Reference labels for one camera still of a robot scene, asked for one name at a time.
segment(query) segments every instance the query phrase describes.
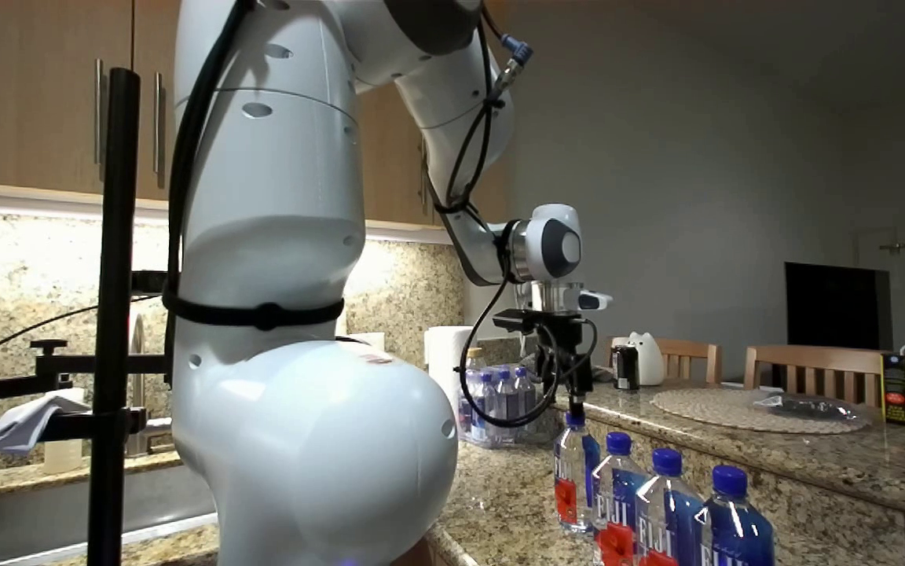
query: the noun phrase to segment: kitchen counter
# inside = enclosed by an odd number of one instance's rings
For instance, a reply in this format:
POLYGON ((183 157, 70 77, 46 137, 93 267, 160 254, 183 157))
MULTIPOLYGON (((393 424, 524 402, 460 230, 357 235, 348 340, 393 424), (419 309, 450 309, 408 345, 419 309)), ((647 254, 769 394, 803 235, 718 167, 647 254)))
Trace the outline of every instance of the kitchen counter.
MULTIPOLYGON (((905 562, 905 427, 864 427, 832 437, 750 433, 666 415, 647 394, 598 388, 587 395, 592 432, 629 432, 635 462, 651 447, 686 450, 687 482, 708 492, 714 462, 750 473, 750 499, 780 529, 780 566, 803 562, 905 562)), ((177 456, 129 465, 172 465, 177 456)), ((450 566, 582 566, 592 543, 558 535, 550 499, 550 447, 477 450, 460 447, 460 473, 427 549, 450 566)), ((67 482, 76 473, 6 470, 0 492, 67 482)), ((126 566, 214 562, 218 525, 135 543, 126 566)))
MULTIPOLYGON (((152 456, 129 470, 177 465, 178 459, 152 456)), ((423 543, 444 566, 519 566, 519 562, 583 562, 587 541, 561 538, 550 499, 550 450, 477 450, 460 447, 460 470, 450 502, 423 543)), ((84 477, 82 473, 46 473, 43 465, 0 470, 0 493, 37 484, 84 477)), ((160 541, 129 543, 122 566, 206 566, 218 549, 218 525, 178 530, 160 541)))
POLYGON ((905 427, 869 420, 846 433, 769 433, 718 427, 652 406, 656 389, 587 395, 598 437, 629 432, 635 462, 651 447, 686 453, 686 482, 710 493, 710 470, 735 462, 750 477, 750 502, 775 529, 775 562, 905 562, 905 427))
POLYGON ((869 424, 848 433, 764 433, 687 420, 656 408, 651 395, 652 389, 598 388, 587 395, 587 415, 660 442, 905 513, 905 427, 899 424, 869 424))

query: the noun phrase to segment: upper cabinet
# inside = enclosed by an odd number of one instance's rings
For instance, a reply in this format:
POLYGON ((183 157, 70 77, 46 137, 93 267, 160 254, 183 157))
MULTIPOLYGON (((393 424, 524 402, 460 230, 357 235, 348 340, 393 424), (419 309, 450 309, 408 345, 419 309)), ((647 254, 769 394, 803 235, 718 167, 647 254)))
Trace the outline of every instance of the upper cabinet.
MULTIPOLYGON (((178 0, 0 0, 0 187, 99 191, 107 68, 142 78, 139 199, 166 199, 177 142, 172 51, 178 0)), ((357 97, 365 214, 439 224, 423 142, 393 86, 357 97)), ((473 191, 506 214, 506 167, 473 191)))
POLYGON ((178 0, 135 0, 135 71, 142 77, 139 196, 166 199, 177 142, 172 55, 178 0))
POLYGON ((360 196, 370 219, 430 224, 423 137, 393 86, 357 97, 360 196))
POLYGON ((0 187, 98 191, 107 68, 133 60, 129 3, 0 0, 0 187))
POLYGON ((99 191, 107 71, 135 68, 139 196, 164 199, 177 0, 0 0, 0 187, 99 191))

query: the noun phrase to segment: plastic bottle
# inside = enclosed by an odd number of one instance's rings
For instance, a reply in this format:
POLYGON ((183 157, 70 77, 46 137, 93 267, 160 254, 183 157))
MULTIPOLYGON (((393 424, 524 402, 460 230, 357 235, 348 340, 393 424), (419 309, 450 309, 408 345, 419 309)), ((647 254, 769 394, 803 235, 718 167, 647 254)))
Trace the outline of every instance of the plastic bottle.
POLYGON ((630 437, 607 433, 607 459, 598 474, 598 556, 601 566, 630 566, 638 548, 638 487, 643 474, 630 465, 630 437))
MULTIPOLYGON (((490 388, 486 365, 481 350, 467 351, 466 362, 466 394, 473 399, 481 412, 490 412, 490 388)), ((467 442, 490 447, 486 420, 473 412, 467 399, 460 399, 460 427, 467 442)))
POLYGON ((714 465, 714 493, 704 502, 704 549, 714 566, 772 566, 772 525, 747 502, 747 474, 714 465))
MULTIPOLYGON (((519 406, 516 406, 516 382, 513 382, 513 369, 504 365, 504 369, 493 369, 490 371, 493 378, 493 408, 490 415, 493 417, 516 417, 519 415, 519 406)), ((509 447, 513 442, 513 427, 497 427, 490 424, 490 437, 497 447, 509 447)))
POLYGON ((554 442, 554 499, 567 535, 587 535, 593 525, 593 465, 598 441, 583 432, 582 412, 567 412, 567 432, 554 442))
POLYGON ((702 499, 682 484, 682 453, 656 447, 652 474, 638 487, 638 555, 642 566, 702 562, 702 499))
POLYGON ((527 362, 516 365, 516 415, 527 415, 537 406, 534 371, 527 362))

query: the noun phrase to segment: black pole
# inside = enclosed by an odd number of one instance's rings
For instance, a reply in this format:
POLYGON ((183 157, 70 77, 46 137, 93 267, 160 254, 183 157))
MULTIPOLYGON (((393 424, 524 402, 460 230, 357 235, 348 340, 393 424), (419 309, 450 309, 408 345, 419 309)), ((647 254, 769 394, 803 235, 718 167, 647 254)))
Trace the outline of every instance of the black pole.
POLYGON ((139 77, 111 68, 103 240, 98 300, 93 441, 88 477, 88 566, 118 566, 126 487, 126 388, 129 388, 129 301, 133 230, 139 169, 139 77))

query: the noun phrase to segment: chair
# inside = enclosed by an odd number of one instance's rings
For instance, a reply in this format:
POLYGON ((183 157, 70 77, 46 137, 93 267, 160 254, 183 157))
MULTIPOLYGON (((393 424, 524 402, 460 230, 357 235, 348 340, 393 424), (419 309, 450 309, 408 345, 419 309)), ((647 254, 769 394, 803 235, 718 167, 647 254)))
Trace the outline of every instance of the chair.
POLYGON ((789 394, 846 399, 881 408, 884 351, 830 345, 747 345, 744 388, 759 388, 764 371, 783 371, 789 394))
POLYGON ((656 340, 666 358, 666 382, 708 382, 723 383, 723 350, 694 340, 656 340))

